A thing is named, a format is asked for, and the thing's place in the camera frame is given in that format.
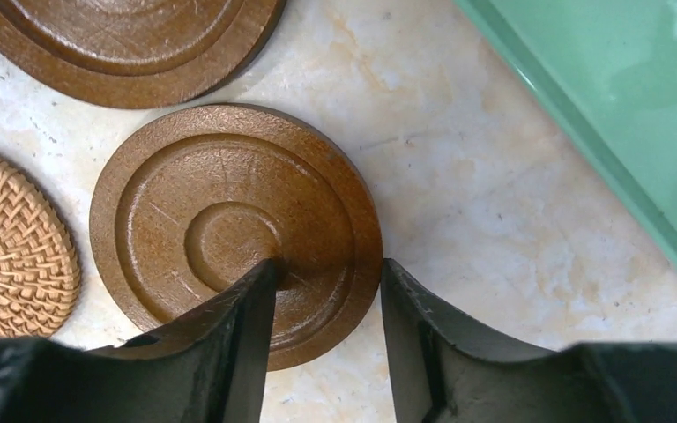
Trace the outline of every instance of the woven rattan coaster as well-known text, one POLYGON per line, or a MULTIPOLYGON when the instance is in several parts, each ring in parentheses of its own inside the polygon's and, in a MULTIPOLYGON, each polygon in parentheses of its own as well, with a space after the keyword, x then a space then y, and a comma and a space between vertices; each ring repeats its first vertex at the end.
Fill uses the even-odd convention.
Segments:
POLYGON ((56 212, 0 159, 0 338, 49 336, 78 295, 77 254, 56 212))

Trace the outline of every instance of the black metal object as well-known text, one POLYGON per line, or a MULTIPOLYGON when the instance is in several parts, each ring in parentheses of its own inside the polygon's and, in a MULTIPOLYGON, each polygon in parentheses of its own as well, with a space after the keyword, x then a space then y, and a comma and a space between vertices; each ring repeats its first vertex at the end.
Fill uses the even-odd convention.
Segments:
POLYGON ((392 260, 381 290, 399 423, 677 422, 677 344, 551 352, 452 307, 392 260))
POLYGON ((274 263, 260 263, 118 348, 0 340, 0 423, 257 422, 278 279, 274 263))

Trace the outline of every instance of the round coaster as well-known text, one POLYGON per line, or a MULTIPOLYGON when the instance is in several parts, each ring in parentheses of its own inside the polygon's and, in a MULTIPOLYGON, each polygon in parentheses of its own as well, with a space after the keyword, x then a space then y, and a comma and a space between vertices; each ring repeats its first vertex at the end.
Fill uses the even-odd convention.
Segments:
POLYGON ((78 287, 77 254, 56 212, 0 159, 0 338, 53 334, 78 287))
POLYGON ((234 105, 176 112, 131 135, 97 182, 90 236, 105 285, 142 330, 278 258, 270 370, 313 360, 359 324, 383 255, 346 156, 292 117, 234 105))
POLYGON ((244 68, 286 0, 0 2, 0 52, 57 91, 112 108, 190 100, 244 68))

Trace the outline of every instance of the wooden coaster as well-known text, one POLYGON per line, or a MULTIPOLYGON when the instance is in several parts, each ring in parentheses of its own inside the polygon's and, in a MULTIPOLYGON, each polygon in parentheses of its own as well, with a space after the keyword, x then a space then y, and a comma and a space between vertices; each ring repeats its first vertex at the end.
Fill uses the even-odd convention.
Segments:
POLYGON ((283 263, 269 369, 329 351, 380 281, 372 199, 316 130, 262 108, 190 108, 147 124, 103 169, 92 250, 126 315, 150 330, 266 257, 283 263))
POLYGON ((56 212, 0 159, 0 338, 51 335, 78 287, 77 254, 56 212))
POLYGON ((0 2, 0 52, 57 91, 112 108, 190 100, 244 68, 286 0, 0 2))

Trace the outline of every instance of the white marble surface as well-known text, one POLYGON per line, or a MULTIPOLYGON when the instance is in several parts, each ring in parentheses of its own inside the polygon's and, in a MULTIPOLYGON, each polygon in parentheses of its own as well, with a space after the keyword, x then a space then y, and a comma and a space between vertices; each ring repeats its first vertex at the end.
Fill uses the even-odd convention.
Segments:
MULTIPOLYGON (((450 0, 290 0, 246 73, 178 108, 219 101, 331 137, 372 191, 385 255, 484 323, 553 348, 677 339, 677 272, 450 0)), ((94 267, 89 204, 115 148, 170 110, 85 104, 0 55, 0 153, 54 200, 81 254, 58 341, 138 334, 94 267)), ((263 421, 393 421, 377 300, 334 350, 268 374, 263 421)))

